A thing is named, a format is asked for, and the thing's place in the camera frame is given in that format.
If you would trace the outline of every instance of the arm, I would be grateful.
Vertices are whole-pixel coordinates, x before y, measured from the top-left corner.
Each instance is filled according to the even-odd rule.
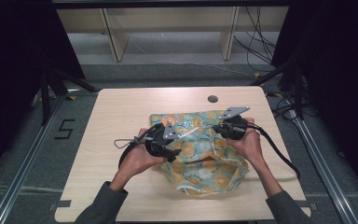
[[[254,119],[246,120],[250,123],[255,123]],[[283,190],[270,171],[263,157],[260,145],[260,133],[254,129],[247,129],[242,139],[228,139],[227,142],[255,168],[267,194],[268,207],[278,223],[312,223],[292,197]]]
[[[112,182],[105,182],[94,199],[76,219],[75,223],[114,223],[128,192],[124,190],[130,179],[149,167],[166,162],[166,158],[153,157],[139,145],[129,152],[121,163]]]

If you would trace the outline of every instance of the black cable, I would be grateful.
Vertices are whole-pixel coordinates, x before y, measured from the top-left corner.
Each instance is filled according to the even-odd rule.
[[[263,128],[253,124],[253,123],[247,123],[247,128],[253,128],[256,129],[260,132],[261,135],[263,135],[267,141],[269,142],[269,144],[272,146],[272,148],[274,149],[274,151],[278,154],[278,156],[281,158],[281,160],[284,161],[284,163],[286,163],[290,168],[292,168],[292,170],[294,170],[296,172],[296,176],[299,179],[301,174],[298,171],[298,169],[286,158],[283,156],[283,154],[280,152],[280,150],[277,148],[277,146],[275,145],[275,143],[272,141],[271,137],[269,137],[269,134],[264,131]]]
[[[237,42],[238,42],[244,49],[246,49],[246,50],[248,50],[248,51],[251,51],[251,52],[254,54],[254,56],[256,56],[257,58],[263,60],[265,63],[270,63],[270,62],[268,61],[269,58],[267,58],[266,56],[264,56],[264,55],[262,55],[261,53],[257,52],[256,50],[247,47],[247,46],[244,45],[242,42],[240,42],[240,40],[239,40],[236,36],[234,36],[234,39],[237,40]]]
[[[284,105],[284,106],[281,106],[281,107],[276,108],[276,109],[271,108],[271,111],[272,111],[272,113],[281,114],[280,110],[285,109],[287,107],[292,107],[292,105]]]
[[[278,104],[277,104],[277,109],[278,109],[279,105],[281,104],[281,102],[284,100],[284,96],[285,96],[286,94],[287,94],[287,93],[285,93],[285,94],[283,95],[283,98],[278,102]]]
[[[294,106],[295,106],[295,102],[292,100],[292,97],[294,97],[295,96],[295,94],[292,92],[292,93],[289,93],[289,94],[285,94],[284,96],[283,96],[283,98],[280,100],[280,102],[277,104],[277,108],[275,109],[275,110],[278,110],[278,106],[279,106],[279,104],[282,102],[282,100],[284,100],[284,99],[287,99],[287,101],[289,101],[289,105],[288,106],[292,106],[293,107],[293,109],[295,109],[294,108]],[[313,107],[313,104],[312,104],[312,100],[308,100],[308,101],[306,101],[305,103],[302,103],[302,104],[300,104],[300,106],[302,107],[302,108],[306,108],[306,107]],[[302,110],[302,113],[303,114],[305,114],[305,115],[308,115],[308,116],[310,116],[310,117],[315,117],[315,118],[318,118],[319,117],[319,114],[318,114],[318,112],[317,111],[315,111],[315,114],[310,114],[310,113],[308,113],[307,111],[304,111],[304,110]]]
[[[256,37],[255,37],[255,40],[256,40],[256,41],[258,41],[258,42],[262,42],[262,41],[263,41],[263,40],[258,39],[258,38],[256,38]],[[275,47],[276,47],[276,45],[275,45],[275,44],[273,44],[273,43],[269,42],[267,39],[265,39],[265,40],[266,40],[266,44],[267,44],[267,45],[270,45],[270,46],[271,46],[271,47],[273,47],[273,48],[275,48]]]
[[[282,118],[284,120],[294,120],[294,119],[297,119],[298,118],[298,114],[296,113],[296,115],[293,117],[293,118],[287,118],[284,114],[290,110],[295,110],[296,111],[296,106],[295,104],[293,103],[293,101],[291,100],[291,95],[292,93],[289,93],[289,94],[285,94],[283,96],[283,100],[286,99],[287,101],[291,102],[291,104],[289,104],[290,108],[289,109],[286,109],[285,111],[282,112]]]
[[[143,134],[141,134],[140,136],[135,136],[133,138],[132,141],[130,141],[130,144],[127,146],[127,148],[123,151],[123,153],[121,154],[120,160],[118,161],[118,168],[120,168],[121,163],[124,161],[124,159],[126,158],[126,156],[129,154],[129,152],[131,150],[133,150],[136,146],[138,146],[140,143],[139,141],[142,140],[148,133],[152,132],[153,130],[155,130],[158,125],[160,125],[160,123],[153,125],[152,127],[150,127],[149,129],[147,129]]]
[[[254,33],[254,35],[252,36],[251,41],[249,42],[248,48],[251,47],[252,42],[253,42],[253,40],[254,40],[254,37],[255,37],[255,33]],[[255,71],[259,71],[259,72],[271,72],[271,71],[266,71],[266,70],[257,69],[257,68],[254,68],[253,66],[251,66],[251,64],[249,63],[249,50],[246,51],[246,62],[247,62],[248,65],[249,65],[252,69],[254,69]]]
[[[269,54],[272,56],[272,53],[271,53],[271,51],[269,50],[269,47],[266,44],[267,39],[261,33],[261,22],[260,22],[261,9],[260,9],[260,7],[257,7],[257,12],[256,12],[257,13],[256,14],[257,21],[256,21],[256,23],[255,23],[253,17],[251,16],[251,13],[249,12],[248,7],[246,7],[246,11],[248,12],[249,18],[251,19],[252,24],[253,24],[253,26],[255,28],[254,35],[255,35],[255,32],[257,32],[257,34],[260,36],[261,42],[263,44],[264,51],[266,52],[266,55],[267,55],[268,59],[270,60]]]
[[[274,116],[274,118],[276,119],[277,117],[281,116],[284,117],[284,113],[286,113],[288,110],[291,110],[293,108],[289,107],[288,109],[286,109],[285,111],[281,112],[281,111],[275,111],[274,113],[276,113],[276,115]]]

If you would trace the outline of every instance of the patterned fabric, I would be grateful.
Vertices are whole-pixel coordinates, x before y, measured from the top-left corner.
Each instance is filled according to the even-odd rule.
[[[234,190],[248,173],[248,163],[227,144],[212,126],[218,124],[223,110],[183,114],[152,114],[152,125],[169,120],[180,139],[167,145],[182,149],[174,162],[161,164],[168,181],[188,195],[209,195]]]

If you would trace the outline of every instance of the cable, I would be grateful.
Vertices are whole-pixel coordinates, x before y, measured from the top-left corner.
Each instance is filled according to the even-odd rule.
[[[301,177],[300,172],[298,171],[298,169],[289,161],[287,160],[286,157],[283,156],[283,154],[280,152],[280,150],[277,148],[277,146],[275,145],[275,143],[272,141],[271,137],[269,137],[269,135],[267,134],[266,131],[264,131],[263,128],[253,124],[253,123],[248,123],[248,128],[253,128],[256,129],[260,132],[261,135],[263,135],[264,137],[266,137],[267,141],[269,142],[269,144],[272,146],[272,148],[274,149],[274,151],[278,154],[278,156],[281,158],[281,160],[284,161],[284,163],[286,163],[290,168],[292,168],[295,172],[296,172],[296,176],[299,179]]]
[[[133,138],[133,140],[130,141],[129,144],[127,144],[128,147],[123,151],[123,153],[121,154],[120,160],[118,161],[118,167],[120,167],[121,163],[124,161],[124,158],[126,158],[126,156],[130,153],[130,151],[133,150],[136,146],[138,146],[140,144],[139,141],[142,140],[148,133],[155,130],[159,125],[161,125],[161,123],[153,125],[149,129],[147,129],[144,133],[142,133],[140,136],[135,136]]]
[[[256,41],[258,41],[258,42],[263,42],[263,40],[258,39],[258,38],[256,38],[256,37],[255,37],[255,40],[256,40]],[[275,48],[275,47],[276,47],[276,45],[275,45],[275,44],[273,44],[273,43],[269,42],[267,39],[265,39],[265,40],[266,40],[265,44],[270,45],[270,46],[271,46],[271,47],[273,47],[273,48]]]
[[[265,63],[270,63],[270,61],[268,61],[268,57],[262,55],[261,53],[255,51],[254,49],[249,48],[248,46],[244,45],[242,42],[240,42],[240,40],[234,36],[234,39],[237,40],[237,42],[246,50],[251,51],[256,57],[258,57],[259,59],[263,60]]]
[[[279,103],[277,104],[277,109],[276,109],[276,110],[280,110],[280,109],[283,109],[283,108],[290,108],[290,110],[294,109],[294,105],[292,105],[292,104],[284,105],[284,106],[278,108]],[[305,148],[308,148],[307,143],[306,143],[306,141],[305,141],[305,139],[304,139],[304,136],[301,134],[300,129],[298,128],[298,126],[297,126],[297,125],[295,124],[295,122],[294,122],[294,120],[297,118],[297,116],[295,116],[295,117],[292,118],[292,119],[289,119],[289,118],[287,118],[287,117],[285,117],[285,116],[282,116],[282,118],[283,118],[284,120],[290,121],[293,125],[295,125],[295,127],[296,127],[296,129],[297,129],[297,134],[298,134],[298,136],[300,137],[300,139],[301,139],[301,141],[302,141],[304,147],[305,147]]]
[[[280,100],[280,102],[277,103],[276,108],[275,108],[275,109],[272,109],[272,108],[271,108],[272,113],[276,114],[276,115],[274,116],[274,118],[277,118],[277,117],[279,117],[279,116],[282,116],[282,118],[283,118],[284,120],[294,120],[294,119],[297,118],[297,116],[295,116],[294,118],[287,118],[287,117],[284,115],[285,113],[289,112],[290,110],[296,109],[296,108],[295,108],[295,103],[292,101],[292,99],[290,99],[291,94],[292,94],[292,93],[286,93],[286,94],[284,94],[284,95],[283,95],[283,98]],[[280,103],[281,103],[283,100],[287,100],[287,101],[288,101],[289,103],[291,103],[291,104],[284,105],[284,106],[281,106],[281,107],[280,107]],[[308,107],[308,106],[312,106],[312,104],[311,104],[311,103],[304,103],[304,104],[301,104],[301,106],[302,106],[302,108],[306,108],[306,107]],[[309,114],[309,113],[305,112],[304,110],[302,111],[302,113],[305,114],[305,115],[308,115],[308,116],[310,116],[310,117],[319,117],[317,114],[316,114],[316,115],[312,115],[312,114]]]
[[[250,41],[250,43],[249,43],[249,46],[245,47],[243,44],[241,44],[245,49],[247,49],[247,51],[246,51],[246,62],[247,62],[248,65],[249,65],[252,69],[254,69],[255,71],[271,72],[271,71],[256,69],[256,68],[252,67],[252,66],[250,65],[250,63],[249,63],[249,51],[251,51],[251,52],[252,52],[255,56],[257,56],[257,57],[258,57],[259,55],[261,55],[260,53],[255,54],[255,51],[254,51],[254,50],[250,50],[250,49],[251,49],[251,46],[252,46],[252,42],[253,42],[254,39],[261,41],[262,44],[263,44],[264,51],[266,52],[266,55],[267,55],[267,57],[266,57],[266,56],[263,56],[263,58],[266,59],[266,60],[263,60],[264,62],[266,62],[266,63],[271,63],[271,59],[270,59],[270,57],[269,57],[269,54],[272,56],[272,53],[270,52],[269,47],[268,47],[267,44],[266,44],[266,41],[265,41],[264,36],[261,35],[260,7],[257,7],[257,23],[255,23],[253,17],[251,16],[248,7],[246,7],[246,11],[248,12],[249,18],[251,19],[252,24],[253,24],[253,26],[254,26],[254,28],[255,28],[253,34],[250,35],[251,41]],[[256,33],[258,33],[258,35],[260,36],[260,39],[257,39],[257,38],[255,37],[255,34],[256,34]]]

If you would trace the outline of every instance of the wooden table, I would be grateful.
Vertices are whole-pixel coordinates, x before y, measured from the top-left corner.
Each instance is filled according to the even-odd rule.
[[[217,103],[208,97],[218,97]],[[124,149],[116,139],[133,138],[140,128],[150,127],[152,113],[185,113],[250,106],[242,115],[255,118],[271,136],[283,155],[288,157],[282,137],[259,87],[197,87],[109,89],[99,93],[89,124],[69,174],[62,201],[70,207],[57,208],[59,222],[71,222],[92,203],[102,183],[117,171]],[[266,161],[282,187],[295,200],[304,201],[296,174],[276,155],[265,138],[262,148]],[[207,197],[191,197],[172,187],[155,167],[135,176],[125,188],[130,194],[117,221],[212,221],[273,219],[267,198],[255,170],[250,167],[234,191]],[[310,215],[309,208],[303,208]]]

